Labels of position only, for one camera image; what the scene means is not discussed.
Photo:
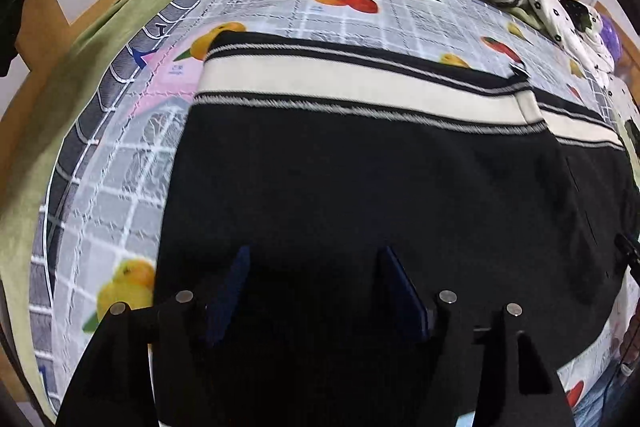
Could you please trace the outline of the blue denim sleeve forearm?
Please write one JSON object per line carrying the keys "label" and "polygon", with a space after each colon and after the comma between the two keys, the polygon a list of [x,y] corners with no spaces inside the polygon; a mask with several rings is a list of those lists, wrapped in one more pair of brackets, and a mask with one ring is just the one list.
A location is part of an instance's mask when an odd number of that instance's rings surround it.
{"label": "blue denim sleeve forearm", "polygon": [[639,425],[639,362],[613,360],[573,409],[576,426]]}

